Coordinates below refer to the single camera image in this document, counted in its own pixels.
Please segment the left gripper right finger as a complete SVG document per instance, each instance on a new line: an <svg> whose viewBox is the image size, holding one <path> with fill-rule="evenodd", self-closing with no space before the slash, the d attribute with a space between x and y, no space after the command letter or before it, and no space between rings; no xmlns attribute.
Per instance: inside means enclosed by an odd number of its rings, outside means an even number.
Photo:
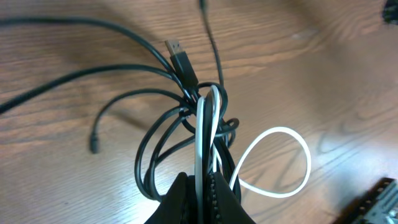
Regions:
<svg viewBox="0 0 398 224"><path fill-rule="evenodd" d="M210 224L255 224L244 211L220 172L206 178L206 222Z"/></svg>

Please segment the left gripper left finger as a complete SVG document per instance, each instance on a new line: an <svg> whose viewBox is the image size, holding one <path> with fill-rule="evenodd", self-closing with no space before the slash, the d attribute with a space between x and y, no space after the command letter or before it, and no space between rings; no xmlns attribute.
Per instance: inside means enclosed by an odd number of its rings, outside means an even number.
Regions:
<svg viewBox="0 0 398 224"><path fill-rule="evenodd" d="M181 172L145 224L197 224L197 221L195 177Z"/></svg>

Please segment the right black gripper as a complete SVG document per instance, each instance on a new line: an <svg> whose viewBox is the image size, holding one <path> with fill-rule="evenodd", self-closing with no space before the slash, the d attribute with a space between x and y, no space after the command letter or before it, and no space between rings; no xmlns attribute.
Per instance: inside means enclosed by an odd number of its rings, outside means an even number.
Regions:
<svg viewBox="0 0 398 224"><path fill-rule="evenodd" d="M382 10L383 21L387 24L397 25L398 21L398 2L397 0L387 0Z"/></svg>

